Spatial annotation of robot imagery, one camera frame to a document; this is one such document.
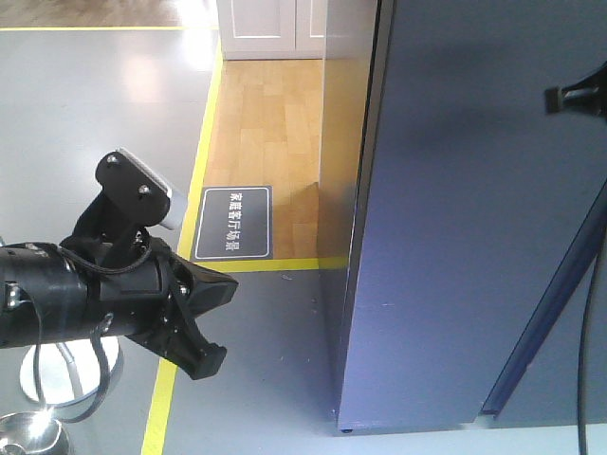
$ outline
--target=screw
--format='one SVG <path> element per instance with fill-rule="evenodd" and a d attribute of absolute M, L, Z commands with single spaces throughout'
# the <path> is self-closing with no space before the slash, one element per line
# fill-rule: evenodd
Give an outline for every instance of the screw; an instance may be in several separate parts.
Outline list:
<path fill-rule="evenodd" d="M 147 185 L 141 185 L 139 187 L 139 190 L 138 190 L 138 193 L 141 196 L 145 196 L 146 194 L 150 194 L 150 192 L 152 192 L 152 191 L 150 190 L 150 187 L 148 187 Z"/>

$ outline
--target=yellow tape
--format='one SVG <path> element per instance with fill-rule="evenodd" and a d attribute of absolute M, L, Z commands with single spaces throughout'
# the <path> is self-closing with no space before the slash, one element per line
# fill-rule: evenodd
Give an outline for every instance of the yellow tape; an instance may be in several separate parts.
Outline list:
<path fill-rule="evenodd" d="M 188 194 L 189 206 L 184 217 L 183 228 L 181 229 L 181 237 L 179 238 L 179 246 L 177 248 L 177 253 L 183 258 L 190 257 L 193 247 L 193 240 L 196 231 L 196 219 L 200 209 L 200 199 L 202 197 L 202 188 L 204 186 L 204 176 L 207 170 L 207 162 L 209 160 L 211 133 L 215 117 L 217 97 L 219 95 L 219 84 L 221 82 L 222 68 L 223 59 L 221 55 L 221 46 L 217 44 L 215 65 L 212 72 L 211 86 L 209 87 L 207 107 L 203 117 L 196 161 L 193 166 L 192 182 L 190 184 L 190 192 Z M 206 266 L 207 268 L 212 268 L 213 270 L 228 273 L 280 270 L 316 270 L 319 268 L 319 260 L 316 258 L 274 259 L 263 261 L 223 261 L 197 264 Z M 145 429 L 145 435 L 143 438 L 141 455 L 162 455 L 167 425 L 171 413 L 171 403 L 175 388 L 175 374 L 176 366 L 174 364 L 164 359 L 160 360 L 147 427 Z"/>
<path fill-rule="evenodd" d="M 217 26 L 183 27 L 0 27 L 0 31 L 123 31 L 123 30 L 218 30 Z"/>
<path fill-rule="evenodd" d="M 266 259 L 260 261 L 217 261 L 196 263 L 218 272 L 274 272 L 280 270 L 317 270 L 319 260 L 310 259 Z"/>
<path fill-rule="evenodd" d="M 177 254 L 185 259 L 190 259 L 193 236 L 196 231 L 196 218 L 198 217 L 202 187 L 204 185 L 205 172 L 207 171 L 207 162 L 209 161 L 211 133 L 215 121 L 215 108 L 219 95 L 222 68 L 223 59 L 221 57 L 221 46 L 217 44 L 215 65 L 211 77 L 211 86 L 209 87 L 209 97 L 207 98 L 207 107 L 202 121 L 200 140 L 198 141 L 198 153 L 196 154 L 196 161 L 193 165 L 192 182 L 190 183 L 190 192 L 188 193 L 188 210 L 186 211 L 183 220 L 179 247 L 177 248 Z"/>
<path fill-rule="evenodd" d="M 190 184 L 189 201 L 190 205 L 186 212 L 183 229 L 177 253 L 188 258 L 193 243 L 193 228 L 196 223 L 198 206 L 200 205 L 200 193 L 202 192 L 202 180 L 207 169 L 207 160 L 209 157 L 209 146 L 211 144 L 212 124 L 215 116 L 215 106 L 219 93 L 219 83 L 221 78 L 223 59 L 221 57 L 221 45 L 217 43 L 215 55 L 215 66 L 213 67 L 209 95 L 207 97 L 207 107 L 202 120 L 202 130 L 196 161 L 193 167 L 192 182 Z M 148 422 L 143 436 L 143 445 L 141 455 L 162 455 L 164 450 L 164 440 L 166 438 L 169 415 L 171 413 L 171 402 L 173 400 L 173 390 L 175 388 L 176 366 L 167 360 L 160 360 L 158 373 L 156 375 L 156 384 L 152 395 L 152 404 L 148 414 Z"/>
<path fill-rule="evenodd" d="M 173 363 L 163 358 L 160 359 L 141 455 L 160 455 L 162 453 L 171 414 L 176 373 L 177 367 Z"/>

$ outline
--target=metal stand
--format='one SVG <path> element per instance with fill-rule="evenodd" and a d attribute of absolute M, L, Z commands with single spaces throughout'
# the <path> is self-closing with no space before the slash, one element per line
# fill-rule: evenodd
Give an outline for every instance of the metal stand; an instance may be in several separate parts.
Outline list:
<path fill-rule="evenodd" d="M 113 373 L 120 353 L 118 339 L 105 337 L 101 339 L 101 344 L 107 355 L 110 373 Z M 34 350 L 32 347 L 26 354 L 19 379 L 23 392 L 38 403 L 33 377 Z M 92 395 L 99 386 L 100 371 L 90 341 L 79 339 L 42 345 L 40 376 L 46 403 L 54 408 L 79 403 Z"/>
<path fill-rule="evenodd" d="M 47 411 L 20 412 L 0 419 L 0 455 L 70 455 L 63 425 Z"/>

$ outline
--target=gray wall panel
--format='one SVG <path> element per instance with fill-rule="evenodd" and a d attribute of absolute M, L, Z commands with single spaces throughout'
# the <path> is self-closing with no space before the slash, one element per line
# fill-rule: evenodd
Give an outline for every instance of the gray wall panel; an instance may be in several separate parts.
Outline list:
<path fill-rule="evenodd" d="M 543 113 L 606 13 L 397 3 L 340 428 L 475 418 L 607 174 L 603 122 Z"/>
<path fill-rule="evenodd" d="M 360 147 L 377 1 L 328 2 L 320 168 L 318 250 L 337 395 L 348 316 L 344 315 Z"/>

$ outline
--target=white cabinet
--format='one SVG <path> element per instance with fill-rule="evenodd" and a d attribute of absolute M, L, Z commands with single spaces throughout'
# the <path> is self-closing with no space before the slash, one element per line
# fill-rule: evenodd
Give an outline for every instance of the white cabinet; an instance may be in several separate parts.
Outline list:
<path fill-rule="evenodd" d="M 326 0 L 217 0 L 227 60 L 318 59 Z"/>

